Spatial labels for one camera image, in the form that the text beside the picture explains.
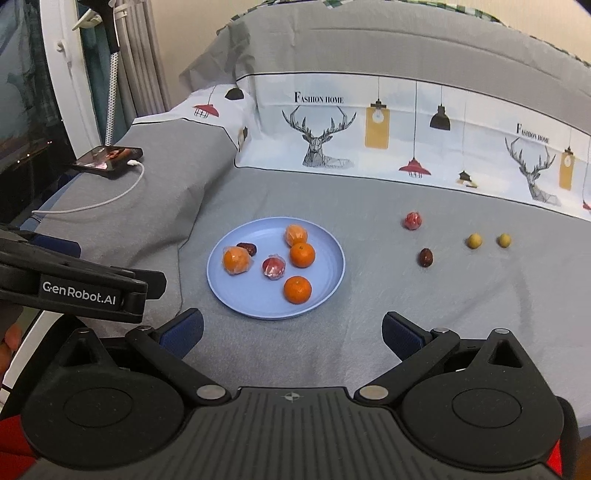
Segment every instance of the curtain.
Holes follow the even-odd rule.
[[[81,17],[87,8],[78,4],[78,15]],[[107,45],[105,26],[101,23],[94,28],[81,28],[82,51],[86,63],[86,73],[90,83],[92,104],[95,108],[96,123],[101,139],[105,140],[107,124],[107,98],[109,96],[109,71],[111,54]],[[124,115],[121,103],[121,93],[117,92],[115,104],[115,126],[113,128],[113,143],[117,143],[125,135],[133,118],[129,120]]]
[[[117,7],[126,5],[116,20],[123,65],[131,98],[127,110],[135,116],[153,115],[167,110],[163,75],[158,65],[155,36],[150,24],[149,0],[117,0]]]

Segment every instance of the red fruit in plastic wrap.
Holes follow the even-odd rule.
[[[285,260],[279,255],[271,255],[262,263],[262,272],[270,280],[279,280],[285,274]]]
[[[418,212],[410,212],[404,219],[404,226],[409,230],[416,230],[423,224],[421,214]]]

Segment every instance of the smartphone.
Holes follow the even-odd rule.
[[[82,155],[72,164],[72,168],[111,179],[127,171],[129,160],[139,160],[143,156],[141,148],[101,145]]]

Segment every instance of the white cable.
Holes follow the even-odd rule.
[[[139,174],[138,179],[135,181],[135,183],[129,187],[127,190],[125,190],[121,195],[117,195],[117,197],[111,199],[111,200],[107,200],[105,202],[100,202],[97,203],[95,205],[89,205],[88,207],[79,207],[79,208],[73,208],[72,210],[33,210],[31,212],[32,215],[36,214],[36,213],[40,213],[42,215],[61,215],[62,213],[74,213],[74,212],[83,212],[84,210],[90,210],[92,208],[97,208],[97,207],[102,207],[104,205],[108,205],[109,203],[112,203],[116,200],[119,200],[121,197],[124,197],[125,195],[127,195],[129,192],[131,192],[131,190],[133,190],[135,188],[135,186],[139,183],[139,181],[142,179],[142,177],[144,176],[144,172],[146,171],[145,167],[138,162],[137,160],[129,160],[127,162],[127,165],[130,165],[132,167],[138,166],[142,169],[141,173]]]
[[[111,54],[111,70],[109,72],[109,96],[107,97],[107,126],[105,131],[105,145],[113,144],[113,128],[115,127],[115,102],[117,100],[117,68],[119,52]]]

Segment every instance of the phone screen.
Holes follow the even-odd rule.
[[[143,155],[140,148],[96,147],[84,154],[75,165],[102,171],[113,171],[123,167],[129,160],[139,160]]]

